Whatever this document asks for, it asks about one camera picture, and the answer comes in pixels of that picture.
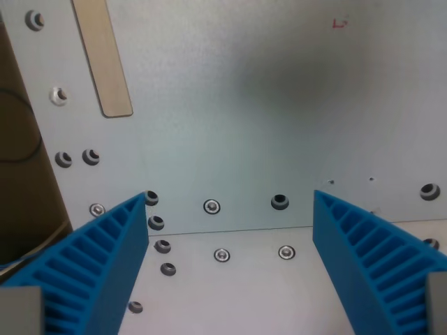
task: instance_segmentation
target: metal panel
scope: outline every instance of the metal panel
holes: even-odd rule
[[[447,222],[405,223],[401,228],[421,239],[436,237],[447,246]],[[312,242],[311,228],[293,228],[163,237],[172,251],[149,248],[131,301],[141,314],[126,313],[120,335],[144,334],[290,334],[352,335],[337,293]],[[292,260],[278,249],[290,245]],[[219,263],[214,250],[231,258]],[[171,262],[177,273],[164,276]]]
[[[30,8],[42,31],[24,24]],[[69,0],[1,0],[48,152],[74,158],[53,166],[75,227],[91,203],[111,208],[146,188],[164,234],[311,225],[314,189],[389,221],[447,217],[442,194],[418,194],[447,188],[445,1],[108,8],[134,109],[125,119],[100,114]],[[49,102],[54,86],[67,105]],[[85,149],[97,166],[82,162]],[[285,211],[270,206],[278,193]],[[203,211],[208,198],[218,215]]]

